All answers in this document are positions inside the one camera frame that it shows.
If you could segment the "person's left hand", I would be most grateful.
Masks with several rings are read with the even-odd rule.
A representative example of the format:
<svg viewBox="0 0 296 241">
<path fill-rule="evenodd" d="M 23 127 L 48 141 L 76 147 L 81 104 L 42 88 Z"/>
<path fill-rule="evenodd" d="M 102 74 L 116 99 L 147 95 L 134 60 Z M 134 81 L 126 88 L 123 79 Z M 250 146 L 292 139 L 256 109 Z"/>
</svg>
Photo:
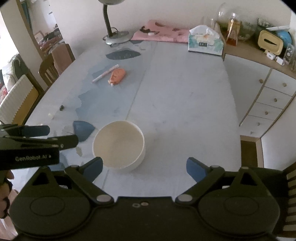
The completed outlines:
<svg viewBox="0 0 296 241">
<path fill-rule="evenodd" d="M 1 185 L 1 219 L 4 219 L 8 216 L 8 210 L 10 208 L 10 200 L 9 195 L 12 191 L 12 183 L 10 180 L 14 179 L 14 175 L 11 170 L 6 171 L 6 177 L 4 178 L 4 182 Z"/>
</svg>

